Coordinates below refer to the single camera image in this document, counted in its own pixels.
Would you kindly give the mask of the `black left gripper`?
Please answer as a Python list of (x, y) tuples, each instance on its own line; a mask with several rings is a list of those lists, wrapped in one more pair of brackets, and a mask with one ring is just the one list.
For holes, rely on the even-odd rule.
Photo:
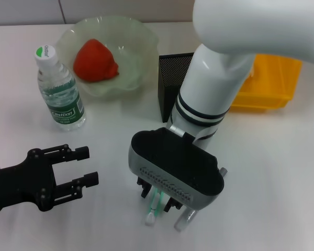
[(99, 184), (98, 172), (56, 186), (52, 164), (88, 158), (87, 146), (72, 150), (64, 144), (30, 150), (22, 163), (0, 169), (0, 209), (30, 202), (46, 212), (54, 206), (82, 198), (83, 187)]

